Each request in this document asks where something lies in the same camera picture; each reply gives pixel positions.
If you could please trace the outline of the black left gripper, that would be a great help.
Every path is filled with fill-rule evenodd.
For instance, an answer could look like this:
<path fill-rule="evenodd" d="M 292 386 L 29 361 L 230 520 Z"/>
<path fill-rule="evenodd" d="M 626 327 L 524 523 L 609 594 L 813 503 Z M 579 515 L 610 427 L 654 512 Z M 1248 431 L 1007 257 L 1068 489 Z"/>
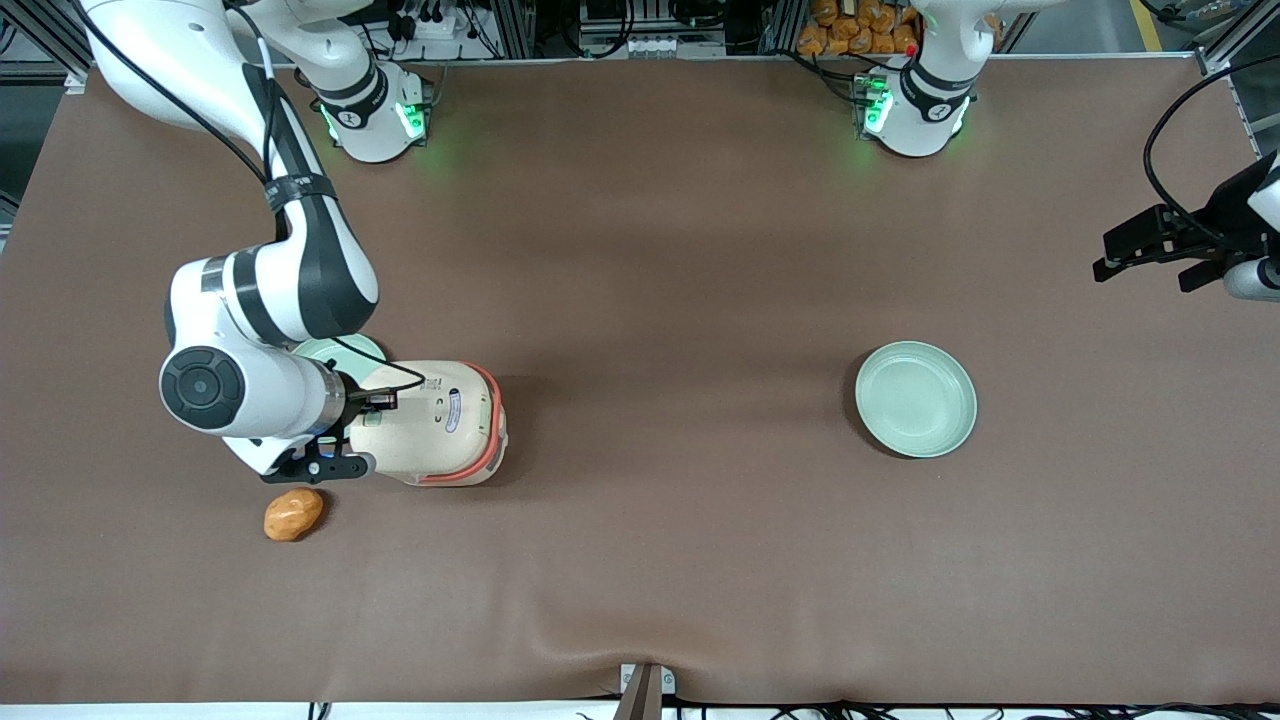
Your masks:
<path fill-rule="evenodd" d="M 1231 176 L 1196 214 L 1208 229 L 1210 245 L 1247 259 L 1276 259 L 1279 232 L 1279 160 L 1274 150 Z M 1103 234 L 1103 256 L 1092 265 L 1094 281 L 1148 264 L 1196 260 L 1178 275 L 1183 293 L 1222 279 L 1222 256 L 1201 250 L 1201 233 L 1170 206 L 1139 211 Z"/>

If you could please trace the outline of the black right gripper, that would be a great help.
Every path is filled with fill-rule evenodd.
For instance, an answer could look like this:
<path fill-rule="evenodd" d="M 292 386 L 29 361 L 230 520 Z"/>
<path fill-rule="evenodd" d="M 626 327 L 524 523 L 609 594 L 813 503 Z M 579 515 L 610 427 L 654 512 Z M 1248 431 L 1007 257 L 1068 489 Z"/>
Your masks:
<path fill-rule="evenodd" d="M 288 442 L 269 471 L 262 474 L 262 482 L 316 486 L 369 475 L 375 469 L 375 459 L 371 454 L 349 452 L 346 429 L 360 413 L 394 411 L 397 402 L 396 389 L 369 389 L 360 395 L 360 388 L 349 377 L 328 375 L 317 420 L 301 439 Z"/>

